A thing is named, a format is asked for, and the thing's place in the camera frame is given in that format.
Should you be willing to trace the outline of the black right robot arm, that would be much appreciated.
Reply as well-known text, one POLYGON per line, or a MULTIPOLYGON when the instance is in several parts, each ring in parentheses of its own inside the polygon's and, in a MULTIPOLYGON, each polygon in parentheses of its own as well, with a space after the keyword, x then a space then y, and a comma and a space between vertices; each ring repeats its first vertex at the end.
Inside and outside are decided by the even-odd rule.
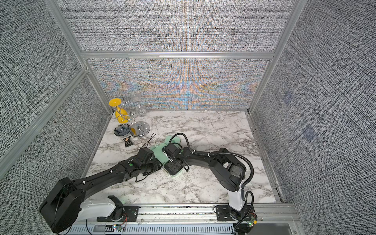
POLYGON ((255 171, 252 163, 244 156, 220 148, 214 152, 197 151, 191 148, 184 133, 173 135, 162 152, 168 158, 163 163, 165 171, 171 176, 180 171, 189 171, 190 166, 200 166, 211 170, 218 182, 228 192, 228 206, 225 213, 235 221, 246 218, 252 209, 247 207, 247 196, 251 191, 245 192, 245 186, 251 182, 255 171))

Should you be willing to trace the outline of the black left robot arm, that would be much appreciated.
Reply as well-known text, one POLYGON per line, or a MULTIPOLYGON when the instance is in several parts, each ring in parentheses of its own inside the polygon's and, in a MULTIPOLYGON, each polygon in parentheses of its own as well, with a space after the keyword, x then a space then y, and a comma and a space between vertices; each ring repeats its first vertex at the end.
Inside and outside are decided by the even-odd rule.
POLYGON ((80 205, 90 196, 112 185, 149 176, 160 170, 162 163, 152 150, 143 147, 139 152, 115 166, 89 177, 59 180, 39 207, 39 212, 54 233, 69 228, 77 220, 80 205))

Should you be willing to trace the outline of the green nail kit case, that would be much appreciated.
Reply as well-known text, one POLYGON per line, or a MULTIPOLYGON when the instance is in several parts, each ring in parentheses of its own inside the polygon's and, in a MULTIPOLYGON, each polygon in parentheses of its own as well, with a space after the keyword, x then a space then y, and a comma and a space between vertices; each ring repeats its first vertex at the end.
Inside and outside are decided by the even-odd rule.
POLYGON ((174 146, 179 147, 180 142, 181 142, 181 139, 179 137, 175 136, 173 138, 171 135, 168 135, 164 140, 165 146, 167 146, 169 143, 172 143, 172 144, 174 144, 174 146))
POLYGON ((153 151, 155 158, 159 160, 159 162, 163 165, 162 169, 167 172, 171 177, 175 177, 180 174, 183 168, 180 168, 177 172, 173 173, 171 170, 167 170, 164 168, 165 163, 169 162, 168 156, 162 151, 167 144, 159 144, 152 146, 150 149, 153 151))

